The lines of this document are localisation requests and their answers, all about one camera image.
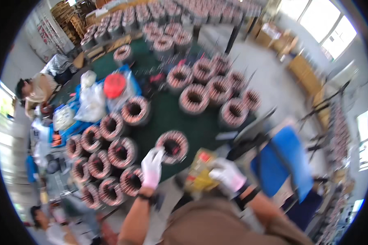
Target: yellow package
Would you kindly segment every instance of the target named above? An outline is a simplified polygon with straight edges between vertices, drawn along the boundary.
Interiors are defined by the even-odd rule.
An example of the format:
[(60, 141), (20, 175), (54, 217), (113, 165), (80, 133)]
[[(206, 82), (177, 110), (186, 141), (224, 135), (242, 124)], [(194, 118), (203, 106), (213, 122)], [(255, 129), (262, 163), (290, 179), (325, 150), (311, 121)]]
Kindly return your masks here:
[(211, 179), (208, 174), (212, 167), (210, 166), (217, 156), (210, 150), (199, 149), (193, 160), (190, 172), (185, 181), (184, 188), (189, 192), (210, 191), (219, 184), (219, 181)]

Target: workbench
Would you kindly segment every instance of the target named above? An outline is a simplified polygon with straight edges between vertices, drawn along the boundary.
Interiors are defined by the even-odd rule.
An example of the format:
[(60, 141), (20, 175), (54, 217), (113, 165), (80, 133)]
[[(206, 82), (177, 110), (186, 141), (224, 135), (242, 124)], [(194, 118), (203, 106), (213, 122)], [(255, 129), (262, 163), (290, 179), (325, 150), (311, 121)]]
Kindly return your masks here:
[[(131, 67), (136, 79), (139, 79), (142, 72), (153, 68), (151, 74), (157, 74), (157, 67), (160, 62), (148, 50), (146, 43), (142, 39), (134, 40), (130, 43), (136, 63)], [(91, 69), (97, 74), (97, 80), (101, 80), (118, 67), (113, 61), (113, 52), (107, 53), (88, 66), (80, 69), (73, 78), (63, 86), (56, 94), (51, 104), (59, 105), (66, 103), (70, 99), (70, 94), (75, 92), (75, 87), (80, 84), (80, 76)], [(201, 47), (193, 44), (190, 53), (202, 55)], [(148, 151), (154, 147), (158, 137), (169, 130), (182, 131), (189, 142), (190, 148), (186, 159), (175, 165), (162, 165), (161, 181), (164, 181), (183, 169), (191, 165), (196, 152), (201, 148), (215, 150), (227, 141), (216, 141), (215, 137), (221, 132), (218, 125), (218, 114), (220, 108), (209, 106), (204, 113), (199, 116), (189, 116), (179, 109), (179, 95), (172, 95), (168, 91), (160, 91), (151, 98), (152, 117), (150, 122), (144, 127), (131, 129), (131, 137), (139, 147), (136, 164), (146, 156)], [(251, 123), (255, 116), (250, 114), (246, 122), (239, 130)]]

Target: red lid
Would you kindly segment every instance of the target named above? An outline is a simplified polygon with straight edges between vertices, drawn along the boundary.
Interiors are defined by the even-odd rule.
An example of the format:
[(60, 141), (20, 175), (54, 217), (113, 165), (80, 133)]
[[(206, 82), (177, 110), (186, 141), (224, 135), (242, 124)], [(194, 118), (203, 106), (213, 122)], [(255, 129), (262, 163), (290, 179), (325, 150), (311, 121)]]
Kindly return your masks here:
[(120, 96), (126, 89), (126, 78), (119, 74), (110, 74), (105, 78), (103, 92), (108, 99), (114, 99)]

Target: dark hair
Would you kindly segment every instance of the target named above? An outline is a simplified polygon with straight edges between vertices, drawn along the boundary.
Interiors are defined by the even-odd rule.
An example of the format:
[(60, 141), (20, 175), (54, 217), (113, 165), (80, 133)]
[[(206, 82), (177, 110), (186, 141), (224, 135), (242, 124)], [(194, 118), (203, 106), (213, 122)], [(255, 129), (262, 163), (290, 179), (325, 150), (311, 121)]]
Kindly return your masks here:
[(41, 210), (41, 206), (32, 206), (30, 208), (30, 214), (31, 214), (31, 217), (33, 218), (33, 221), (34, 221), (34, 227), (35, 228), (41, 228), (41, 224), (39, 223), (39, 221), (36, 219), (37, 217), (37, 213), (36, 211), (37, 210)]
[(30, 83), (30, 79), (20, 79), (15, 87), (15, 95), (19, 100), (23, 99), (22, 88), (25, 86), (25, 82)]

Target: brown shirt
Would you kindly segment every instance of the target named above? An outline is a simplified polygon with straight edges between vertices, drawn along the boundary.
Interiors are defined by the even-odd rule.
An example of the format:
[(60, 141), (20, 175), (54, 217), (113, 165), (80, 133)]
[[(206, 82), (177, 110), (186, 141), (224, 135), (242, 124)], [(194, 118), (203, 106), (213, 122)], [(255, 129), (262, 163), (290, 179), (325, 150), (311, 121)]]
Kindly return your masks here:
[[(131, 245), (119, 241), (119, 245)], [(176, 210), (168, 219), (160, 245), (311, 245), (288, 218), (275, 218), (264, 234), (251, 231), (223, 199), (202, 199)]]

